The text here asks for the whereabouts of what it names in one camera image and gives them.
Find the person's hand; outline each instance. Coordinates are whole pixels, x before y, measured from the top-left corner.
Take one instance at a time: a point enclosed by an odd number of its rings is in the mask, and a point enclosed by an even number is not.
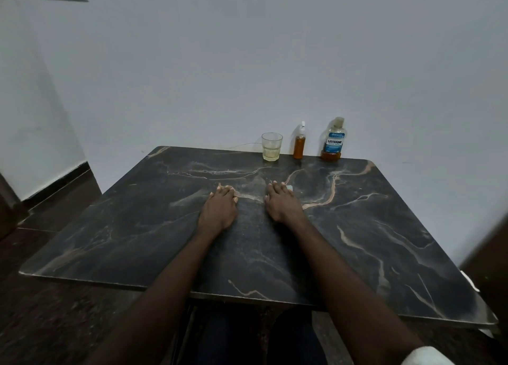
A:
[[[273,181],[266,187],[266,191],[268,192],[265,196],[266,211],[274,221],[289,227],[307,219],[300,201],[284,183]]]
[[[217,186],[205,202],[198,219],[198,232],[216,237],[231,226],[236,218],[235,190],[231,186]]]

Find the white wall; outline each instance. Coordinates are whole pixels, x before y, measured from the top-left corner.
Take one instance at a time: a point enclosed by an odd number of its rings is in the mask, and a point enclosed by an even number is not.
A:
[[[341,115],[455,263],[508,209],[506,0],[19,2],[102,190],[301,120],[316,155]]]
[[[0,0],[0,172],[26,199],[85,161],[15,0]]]

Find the marble veining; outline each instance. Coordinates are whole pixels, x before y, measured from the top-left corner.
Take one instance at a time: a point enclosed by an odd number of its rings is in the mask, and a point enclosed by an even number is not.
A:
[[[293,186],[318,230],[399,315],[496,322],[374,163],[361,159],[266,162],[259,153],[158,147],[20,272],[146,288],[187,242],[210,191],[230,185],[238,218],[214,242],[191,296],[322,308],[294,238],[264,210],[274,180]]]

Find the bottle label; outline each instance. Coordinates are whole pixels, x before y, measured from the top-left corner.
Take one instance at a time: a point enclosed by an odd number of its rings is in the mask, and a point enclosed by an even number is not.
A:
[[[344,133],[330,132],[325,144],[325,152],[337,154],[342,150],[342,143],[344,142]]]

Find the drinking glass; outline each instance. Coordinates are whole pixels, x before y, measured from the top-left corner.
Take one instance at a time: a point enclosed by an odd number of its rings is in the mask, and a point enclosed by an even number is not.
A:
[[[265,132],[261,135],[263,145],[263,159],[274,162],[279,159],[280,146],[283,144],[283,136],[276,132]]]

